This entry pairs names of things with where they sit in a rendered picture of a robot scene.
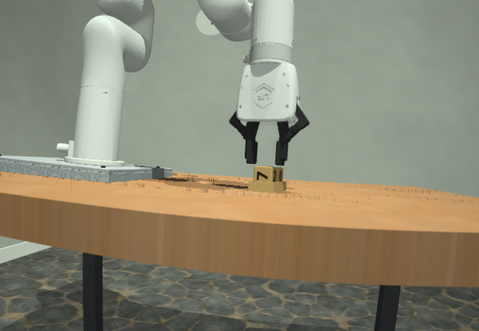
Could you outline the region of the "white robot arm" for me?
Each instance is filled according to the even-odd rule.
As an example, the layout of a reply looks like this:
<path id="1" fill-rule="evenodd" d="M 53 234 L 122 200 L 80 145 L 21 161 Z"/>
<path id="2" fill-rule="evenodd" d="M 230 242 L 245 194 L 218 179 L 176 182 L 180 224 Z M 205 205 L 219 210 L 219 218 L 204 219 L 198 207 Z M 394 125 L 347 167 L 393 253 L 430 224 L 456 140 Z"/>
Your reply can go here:
<path id="1" fill-rule="evenodd" d="M 68 153 L 66 163 L 123 167 L 125 162 L 118 161 L 118 151 L 125 71 L 140 71 L 150 58 L 154 6 L 151 0 L 95 2 L 108 16 L 94 17 L 83 31 L 74 141 L 59 143 L 57 152 Z M 197 2 L 226 39 L 251 39 L 244 63 L 273 58 L 293 64 L 293 0 Z"/>

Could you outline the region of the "tan wooden number cube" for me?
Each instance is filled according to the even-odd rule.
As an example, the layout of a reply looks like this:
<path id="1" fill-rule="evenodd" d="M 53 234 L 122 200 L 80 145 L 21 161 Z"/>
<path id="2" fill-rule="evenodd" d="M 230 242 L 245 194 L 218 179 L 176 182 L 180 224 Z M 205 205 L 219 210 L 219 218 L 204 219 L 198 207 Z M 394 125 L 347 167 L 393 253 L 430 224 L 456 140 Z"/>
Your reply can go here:
<path id="1" fill-rule="evenodd" d="M 254 181 L 277 182 L 277 167 L 255 166 Z"/>
<path id="2" fill-rule="evenodd" d="M 277 167 L 278 168 L 278 173 L 277 173 L 277 182 L 283 181 L 283 167 Z"/>

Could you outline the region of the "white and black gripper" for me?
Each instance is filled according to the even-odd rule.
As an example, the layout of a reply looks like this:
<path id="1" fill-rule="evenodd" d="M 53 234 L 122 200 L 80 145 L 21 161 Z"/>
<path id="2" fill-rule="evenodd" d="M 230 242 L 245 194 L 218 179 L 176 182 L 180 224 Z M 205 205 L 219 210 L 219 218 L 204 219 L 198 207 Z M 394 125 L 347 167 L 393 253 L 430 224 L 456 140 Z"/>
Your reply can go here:
<path id="1" fill-rule="evenodd" d="M 240 121 L 246 121 L 246 126 Z M 299 107 L 295 66 L 273 58 L 254 60 L 246 65 L 239 86 L 237 110 L 229 123 L 245 139 L 245 158 L 248 164 L 257 163 L 255 137 L 259 124 L 278 125 L 275 164 L 284 166 L 288 142 L 309 125 L 309 120 Z M 289 124 L 294 125 L 289 128 Z"/>

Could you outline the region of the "tan wooden calendar tray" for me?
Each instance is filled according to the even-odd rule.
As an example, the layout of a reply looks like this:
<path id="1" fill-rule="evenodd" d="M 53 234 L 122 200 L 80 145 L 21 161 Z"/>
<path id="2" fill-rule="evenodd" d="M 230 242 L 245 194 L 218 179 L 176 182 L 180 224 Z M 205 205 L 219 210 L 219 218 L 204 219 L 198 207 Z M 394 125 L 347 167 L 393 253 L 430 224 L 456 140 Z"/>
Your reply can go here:
<path id="1" fill-rule="evenodd" d="M 264 182 L 264 181 L 248 181 L 248 191 L 255 192 L 281 192 L 287 190 L 287 181 Z"/>

